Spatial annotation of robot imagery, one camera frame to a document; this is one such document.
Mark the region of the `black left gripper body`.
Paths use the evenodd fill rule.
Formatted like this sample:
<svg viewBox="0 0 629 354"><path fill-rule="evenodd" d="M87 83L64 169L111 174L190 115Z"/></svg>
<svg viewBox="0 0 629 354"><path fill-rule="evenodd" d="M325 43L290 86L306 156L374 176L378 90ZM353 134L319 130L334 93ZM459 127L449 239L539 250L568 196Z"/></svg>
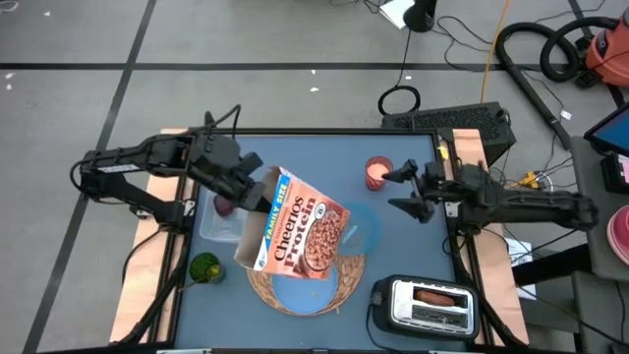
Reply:
<svg viewBox="0 0 629 354"><path fill-rule="evenodd" d="M256 182L251 174L261 167L261 159L255 152L240 152L239 146L193 147L189 176L235 207L244 207L245 193Z"/></svg>

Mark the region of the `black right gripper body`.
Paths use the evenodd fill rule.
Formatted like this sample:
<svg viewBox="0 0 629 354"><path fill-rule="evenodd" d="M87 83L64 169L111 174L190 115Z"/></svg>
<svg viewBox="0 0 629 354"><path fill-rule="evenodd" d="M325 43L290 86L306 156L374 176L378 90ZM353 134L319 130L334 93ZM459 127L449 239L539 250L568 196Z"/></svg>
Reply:
<svg viewBox="0 0 629 354"><path fill-rule="evenodd" d="M425 164L421 176L412 177L413 194L416 199L414 215L416 219L431 219L434 208L439 203L456 203L462 201L462 187L457 181L447 180L441 162Z"/></svg>

